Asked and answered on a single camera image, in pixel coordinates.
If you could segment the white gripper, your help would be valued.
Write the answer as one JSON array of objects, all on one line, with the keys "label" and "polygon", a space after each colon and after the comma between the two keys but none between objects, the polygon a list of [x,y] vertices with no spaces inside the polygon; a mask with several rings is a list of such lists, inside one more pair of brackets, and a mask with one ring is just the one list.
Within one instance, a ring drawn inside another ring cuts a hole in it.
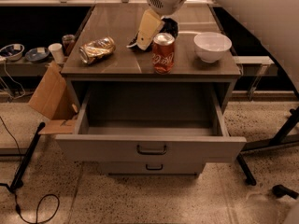
[{"label": "white gripper", "polygon": [[172,15],[182,7],[185,1],[186,0],[147,0],[150,8],[143,13],[137,33],[137,46],[142,50],[146,50],[150,46],[153,38],[159,34],[164,27],[164,22],[160,15]]}]

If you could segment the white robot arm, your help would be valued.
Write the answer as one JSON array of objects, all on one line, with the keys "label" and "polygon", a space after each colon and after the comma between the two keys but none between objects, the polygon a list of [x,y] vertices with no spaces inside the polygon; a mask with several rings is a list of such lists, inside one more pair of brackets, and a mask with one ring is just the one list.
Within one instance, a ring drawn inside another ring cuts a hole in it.
[{"label": "white robot arm", "polygon": [[[186,0],[147,0],[160,15],[171,15]],[[252,32],[282,66],[298,92],[299,0],[215,0]],[[298,123],[298,107],[270,141],[274,146]],[[298,198],[283,224],[299,224]]]}]

